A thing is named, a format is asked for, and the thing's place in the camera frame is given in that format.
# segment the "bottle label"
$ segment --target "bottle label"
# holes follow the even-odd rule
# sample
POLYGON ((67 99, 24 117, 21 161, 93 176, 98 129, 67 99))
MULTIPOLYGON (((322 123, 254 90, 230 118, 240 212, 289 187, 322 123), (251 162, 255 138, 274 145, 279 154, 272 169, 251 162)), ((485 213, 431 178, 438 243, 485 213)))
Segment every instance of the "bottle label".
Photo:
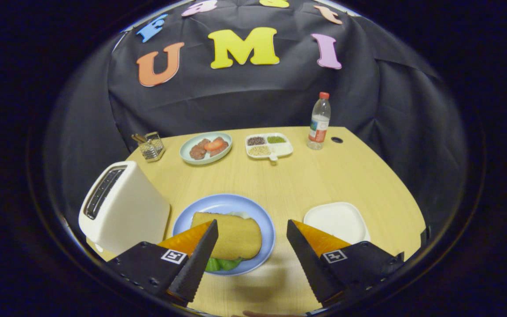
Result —
POLYGON ((315 118, 312 118, 312 122, 310 123, 310 132, 308 133, 308 139, 318 143, 324 142, 329 123, 330 120, 317 120, 315 118))

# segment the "blue letter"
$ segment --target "blue letter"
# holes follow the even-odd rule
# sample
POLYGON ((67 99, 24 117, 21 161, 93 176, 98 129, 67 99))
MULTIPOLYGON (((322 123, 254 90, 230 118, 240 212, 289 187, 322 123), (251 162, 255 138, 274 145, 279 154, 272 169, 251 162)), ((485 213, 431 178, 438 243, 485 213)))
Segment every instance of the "blue letter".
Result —
POLYGON ((165 18, 167 14, 162 14, 152 22, 150 22, 147 26, 143 27, 142 30, 139 30, 137 34, 142 35, 142 43, 145 43, 147 40, 151 39, 155 34, 158 34, 159 31, 162 30, 163 26, 163 18, 165 18))

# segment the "white toaster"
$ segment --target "white toaster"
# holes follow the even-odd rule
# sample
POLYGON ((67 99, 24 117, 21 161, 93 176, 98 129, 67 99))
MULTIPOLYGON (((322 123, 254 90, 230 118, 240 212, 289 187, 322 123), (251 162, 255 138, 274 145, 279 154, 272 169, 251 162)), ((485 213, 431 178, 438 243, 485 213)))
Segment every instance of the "white toaster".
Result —
POLYGON ((134 161, 111 164, 93 183, 79 227, 97 249, 117 256, 141 241, 160 243, 169 203, 134 161))

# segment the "plastic water bottle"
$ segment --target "plastic water bottle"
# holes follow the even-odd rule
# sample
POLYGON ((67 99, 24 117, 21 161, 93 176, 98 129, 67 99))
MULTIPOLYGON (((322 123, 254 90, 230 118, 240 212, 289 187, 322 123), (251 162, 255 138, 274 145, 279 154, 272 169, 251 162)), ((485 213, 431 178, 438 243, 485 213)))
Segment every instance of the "plastic water bottle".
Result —
POLYGON ((320 92, 320 99, 314 104, 312 109, 312 121, 310 122, 310 132, 308 133, 308 142, 306 145, 312 150, 320 150, 322 142, 326 137, 326 131, 330 124, 330 94, 320 92))

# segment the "utensil holder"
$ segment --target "utensil holder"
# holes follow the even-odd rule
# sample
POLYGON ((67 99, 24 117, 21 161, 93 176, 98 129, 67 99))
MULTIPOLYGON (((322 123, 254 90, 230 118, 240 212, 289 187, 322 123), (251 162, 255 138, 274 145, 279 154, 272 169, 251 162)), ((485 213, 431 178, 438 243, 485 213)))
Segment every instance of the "utensil holder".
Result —
POLYGON ((165 147, 157 132, 145 135, 147 142, 138 143, 138 148, 146 162, 155 162, 162 158, 165 147))

